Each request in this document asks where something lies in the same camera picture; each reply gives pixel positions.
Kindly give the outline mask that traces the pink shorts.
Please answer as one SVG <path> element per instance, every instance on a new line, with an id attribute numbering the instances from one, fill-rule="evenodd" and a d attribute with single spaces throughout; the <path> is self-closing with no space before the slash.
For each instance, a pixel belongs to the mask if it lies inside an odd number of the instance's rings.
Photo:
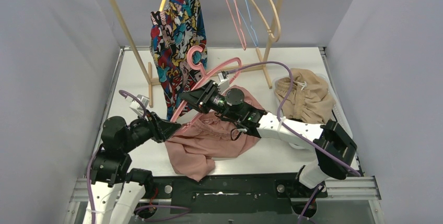
<path id="1" fill-rule="evenodd" d="M 216 167 L 214 158 L 237 158 L 259 142 L 258 137 L 238 134 L 230 122 L 221 121 L 215 112 L 197 114 L 165 142 L 173 171 L 195 181 L 209 175 Z"/>

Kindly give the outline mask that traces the colourful comic print shorts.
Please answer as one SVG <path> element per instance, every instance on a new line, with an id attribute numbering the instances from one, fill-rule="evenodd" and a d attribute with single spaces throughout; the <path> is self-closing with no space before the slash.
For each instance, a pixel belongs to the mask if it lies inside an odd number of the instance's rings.
<path id="1" fill-rule="evenodd" d="M 163 9 L 152 11 L 153 24 L 150 51 L 159 82 L 164 91 L 167 119 L 172 119 L 181 104 L 179 94 L 190 91 L 202 78 L 192 69 L 186 55 L 193 46 L 203 51 L 195 53 L 193 62 L 207 66 L 207 39 L 200 0 L 168 0 Z"/>

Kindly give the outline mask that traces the blue hanger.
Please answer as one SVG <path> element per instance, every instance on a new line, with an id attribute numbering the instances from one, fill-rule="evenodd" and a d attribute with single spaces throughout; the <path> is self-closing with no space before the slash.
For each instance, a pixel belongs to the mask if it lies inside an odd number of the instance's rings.
<path id="1" fill-rule="evenodd" d="M 245 6 L 246 6 L 246 12 L 247 12 L 247 18 L 248 19 L 245 19 L 245 17 L 243 16 L 243 14 L 239 10 L 239 8 L 237 8 L 237 11 L 239 12 L 239 16 L 242 19 L 242 21 L 243 21 L 243 23 L 244 23 L 244 25 L 246 27 L 246 30 L 247 30 L 250 38 L 251 38 L 251 41 L 252 41 L 253 45 L 255 47 L 258 47 L 259 46 L 259 41 L 258 41 L 257 33 L 256 33 L 255 28 L 253 26 L 253 20 L 252 20 L 252 16 L 251 16 L 251 9 L 249 7 L 249 2 L 248 2 L 248 0 L 244 0 L 244 3 L 245 3 Z"/>

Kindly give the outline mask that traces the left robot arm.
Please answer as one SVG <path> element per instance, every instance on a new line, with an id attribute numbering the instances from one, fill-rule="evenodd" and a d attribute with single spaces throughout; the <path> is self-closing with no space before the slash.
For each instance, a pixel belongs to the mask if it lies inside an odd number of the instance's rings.
<path id="1" fill-rule="evenodd" d="M 180 123 L 163 120 L 154 112 L 130 124 L 121 116 L 106 119 L 102 143 L 88 164 L 83 223 L 128 223 L 139 201 L 155 188 L 151 171 L 130 167 L 130 152 L 148 140 L 164 143 L 180 128 Z"/>

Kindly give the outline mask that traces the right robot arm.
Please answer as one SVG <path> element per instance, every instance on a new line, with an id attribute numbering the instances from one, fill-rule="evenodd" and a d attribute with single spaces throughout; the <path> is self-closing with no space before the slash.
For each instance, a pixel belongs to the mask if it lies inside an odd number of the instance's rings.
<path id="1" fill-rule="evenodd" d="M 230 88 L 224 95 L 219 93 L 218 84 L 212 80 L 179 97 L 200 113 L 214 111 L 219 119 L 234 124 L 249 136 L 279 139 L 314 152 L 316 159 L 304 165 L 294 181 L 294 190 L 300 196 L 309 195 L 328 178 L 344 180 L 354 172 L 351 164 L 357 145 L 336 121 L 309 124 L 278 118 L 247 103 L 244 92 L 238 88 Z"/>

